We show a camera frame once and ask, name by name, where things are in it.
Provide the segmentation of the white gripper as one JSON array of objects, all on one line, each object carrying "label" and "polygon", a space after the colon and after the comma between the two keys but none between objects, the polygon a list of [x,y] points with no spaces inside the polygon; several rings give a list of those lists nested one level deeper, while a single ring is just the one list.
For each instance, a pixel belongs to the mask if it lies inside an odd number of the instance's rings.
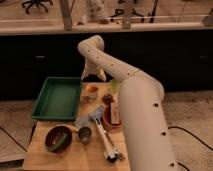
[{"label": "white gripper", "polygon": [[106,81],[106,75],[104,73],[104,70],[92,61],[86,59],[81,78],[84,79],[89,75],[96,75],[102,81]]}]

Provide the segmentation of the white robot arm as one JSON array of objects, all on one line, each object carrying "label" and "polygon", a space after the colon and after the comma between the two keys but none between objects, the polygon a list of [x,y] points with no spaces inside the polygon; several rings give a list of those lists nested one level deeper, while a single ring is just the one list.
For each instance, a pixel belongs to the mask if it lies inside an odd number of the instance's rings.
[{"label": "white robot arm", "polygon": [[85,58],[84,76],[108,74],[120,83],[118,108],[131,171],[179,171],[162,101],[162,84],[126,62],[104,52],[95,35],[78,44]]}]

